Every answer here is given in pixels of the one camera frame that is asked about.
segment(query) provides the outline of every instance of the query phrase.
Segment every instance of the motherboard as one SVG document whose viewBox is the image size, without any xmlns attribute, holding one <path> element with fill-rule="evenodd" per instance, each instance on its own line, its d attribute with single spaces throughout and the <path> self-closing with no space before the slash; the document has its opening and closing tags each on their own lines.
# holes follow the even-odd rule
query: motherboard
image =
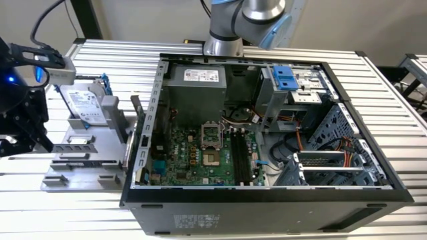
<svg viewBox="0 0 427 240">
<path fill-rule="evenodd" d="M 255 133 L 235 131 L 213 125 L 172 128 L 166 157 L 153 161 L 150 185 L 263 186 Z M 207 143 L 220 144 L 212 147 Z"/>
</svg>

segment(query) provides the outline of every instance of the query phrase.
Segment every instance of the blue light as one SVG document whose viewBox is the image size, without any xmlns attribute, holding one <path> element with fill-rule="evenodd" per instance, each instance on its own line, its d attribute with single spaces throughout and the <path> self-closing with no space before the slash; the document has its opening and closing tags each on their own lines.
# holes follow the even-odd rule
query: blue light
<svg viewBox="0 0 427 240">
<path fill-rule="evenodd" d="M 34 80 L 37 81 L 37 83 L 41 82 L 41 78 L 42 78 L 42 69 L 40 67 L 34 67 Z"/>
</svg>

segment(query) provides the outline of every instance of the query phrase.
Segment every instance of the blue drive bay latch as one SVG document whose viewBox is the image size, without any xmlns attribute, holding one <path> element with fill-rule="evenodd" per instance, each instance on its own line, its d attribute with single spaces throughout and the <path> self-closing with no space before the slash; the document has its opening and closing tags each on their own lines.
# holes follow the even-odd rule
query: blue drive bay latch
<svg viewBox="0 0 427 240">
<path fill-rule="evenodd" d="M 272 75 L 277 83 L 279 90 L 295 91 L 299 89 L 299 84 L 295 80 L 292 69 L 288 66 L 273 66 Z"/>
</svg>

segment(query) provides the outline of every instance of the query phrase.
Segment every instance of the metal table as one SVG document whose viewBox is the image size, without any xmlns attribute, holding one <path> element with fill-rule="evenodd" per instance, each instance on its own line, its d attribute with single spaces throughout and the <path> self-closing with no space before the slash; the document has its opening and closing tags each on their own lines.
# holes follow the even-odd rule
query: metal table
<svg viewBox="0 0 427 240">
<path fill-rule="evenodd" d="M 200 44 L 138 43 L 86 40 L 73 44 L 68 56 L 78 75 L 109 77 L 118 107 L 133 115 L 130 95 L 146 107 L 158 53 L 201 54 Z M 427 126 L 367 57 L 351 51 L 245 47 L 248 58 L 324 61 L 349 95 L 364 123 L 415 204 L 384 216 L 349 234 L 170 236 L 172 239 L 427 239 Z M 68 110 L 60 95 L 46 92 L 48 137 L 62 140 L 69 127 Z M 46 193 L 40 182 L 53 154 L 22 154 L 0 160 L 1 239 L 133 238 L 146 237 L 130 212 L 118 209 L 120 192 Z"/>
</svg>

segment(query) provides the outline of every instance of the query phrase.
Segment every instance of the power supply label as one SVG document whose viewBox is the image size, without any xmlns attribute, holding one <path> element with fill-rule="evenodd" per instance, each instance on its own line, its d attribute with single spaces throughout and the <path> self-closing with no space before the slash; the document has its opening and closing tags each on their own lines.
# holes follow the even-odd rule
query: power supply label
<svg viewBox="0 0 427 240">
<path fill-rule="evenodd" d="M 220 81 L 220 74 L 217 70 L 186 69 L 184 81 L 217 83 Z"/>
<path fill-rule="evenodd" d="M 66 93 L 72 108 L 77 112 L 80 119 L 90 125 L 104 125 L 106 120 L 94 93 L 81 90 L 72 90 Z"/>
<path fill-rule="evenodd" d="M 176 214 L 174 227 L 177 229 L 215 229 L 219 226 L 219 214 Z"/>
</svg>

